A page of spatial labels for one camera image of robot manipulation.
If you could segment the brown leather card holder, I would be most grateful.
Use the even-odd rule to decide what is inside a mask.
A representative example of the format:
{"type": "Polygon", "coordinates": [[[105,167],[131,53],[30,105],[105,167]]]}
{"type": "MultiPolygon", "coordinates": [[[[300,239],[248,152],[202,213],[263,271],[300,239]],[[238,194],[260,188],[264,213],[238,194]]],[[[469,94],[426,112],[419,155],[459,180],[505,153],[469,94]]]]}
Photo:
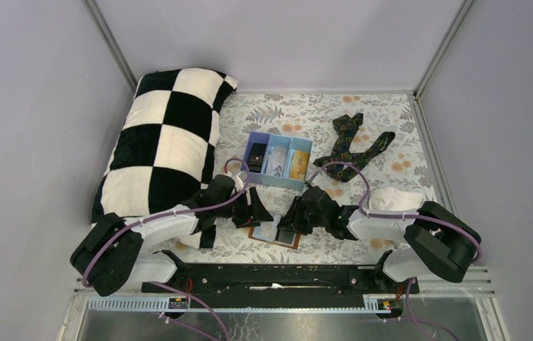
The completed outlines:
{"type": "Polygon", "coordinates": [[[249,238],[266,242],[280,247],[298,249],[301,235],[295,232],[279,229],[278,223],[281,221],[281,215],[275,215],[273,222],[262,222],[249,231],[249,238]]]}

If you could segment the light blue card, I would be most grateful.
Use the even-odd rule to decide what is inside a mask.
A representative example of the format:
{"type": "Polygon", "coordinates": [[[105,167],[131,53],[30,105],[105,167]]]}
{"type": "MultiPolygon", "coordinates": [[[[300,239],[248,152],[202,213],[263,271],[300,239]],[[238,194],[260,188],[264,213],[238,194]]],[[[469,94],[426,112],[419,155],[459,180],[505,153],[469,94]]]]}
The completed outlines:
{"type": "Polygon", "coordinates": [[[251,237],[264,242],[273,242],[277,234],[276,225],[272,222],[263,222],[253,229],[251,237]]]}

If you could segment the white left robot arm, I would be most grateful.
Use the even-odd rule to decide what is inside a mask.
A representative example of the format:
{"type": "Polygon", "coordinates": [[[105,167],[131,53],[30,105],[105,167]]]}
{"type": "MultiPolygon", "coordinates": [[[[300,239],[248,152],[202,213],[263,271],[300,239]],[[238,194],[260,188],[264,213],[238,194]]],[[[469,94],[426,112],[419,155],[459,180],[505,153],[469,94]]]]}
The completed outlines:
{"type": "Polygon", "coordinates": [[[82,284],[100,296],[110,296],[125,286],[159,282],[167,291],[185,285],[184,270],[166,252],[149,250],[179,237],[199,235],[215,227],[218,218],[231,219],[236,227],[273,222],[255,188],[246,188],[240,177],[217,175],[205,189],[175,207],[133,222],[115,213],[102,217],[70,256],[82,284]]]}

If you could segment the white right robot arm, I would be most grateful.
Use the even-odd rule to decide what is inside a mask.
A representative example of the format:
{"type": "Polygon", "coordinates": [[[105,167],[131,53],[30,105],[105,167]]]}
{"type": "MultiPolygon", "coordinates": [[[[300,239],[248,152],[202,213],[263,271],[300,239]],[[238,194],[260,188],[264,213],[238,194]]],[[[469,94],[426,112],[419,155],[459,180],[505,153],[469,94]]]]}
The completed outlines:
{"type": "Polygon", "coordinates": [[[433,274],[460,283],[481,256],[480,235],[440,204],[424,202],[405,211],[367,210],[339,205],[318,186],[294,198],[278,229],[308,235],[322,227],[336,239],[386,239],[408,246],[380,258],[372,281],[389,293],[401,282],[433,274]]]}

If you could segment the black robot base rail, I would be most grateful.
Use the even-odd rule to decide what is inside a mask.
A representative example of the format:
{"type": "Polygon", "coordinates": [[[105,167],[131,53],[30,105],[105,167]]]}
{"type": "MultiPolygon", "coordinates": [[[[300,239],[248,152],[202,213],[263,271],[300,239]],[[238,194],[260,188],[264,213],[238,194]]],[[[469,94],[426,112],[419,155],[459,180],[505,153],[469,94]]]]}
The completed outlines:
{"type": "Polygon", "coordinates": [[[213,309],[364,308],[364,299],[417,294],[371,266],[307,264],[186,264],[166,282],[213,309]]]}

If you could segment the pale grey credit card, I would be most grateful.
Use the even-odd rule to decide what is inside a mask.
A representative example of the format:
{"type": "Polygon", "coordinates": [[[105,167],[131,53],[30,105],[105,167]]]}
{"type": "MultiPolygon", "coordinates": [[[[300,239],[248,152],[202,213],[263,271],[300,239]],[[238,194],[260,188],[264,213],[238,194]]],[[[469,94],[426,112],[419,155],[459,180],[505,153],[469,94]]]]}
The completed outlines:
{"type": "Polygon", "coordinates": [[[286,166],[288,149],[282,146],[275,146],[269,149],[269,156],[266,165],[266,174],[281,177],[286,166]]]}

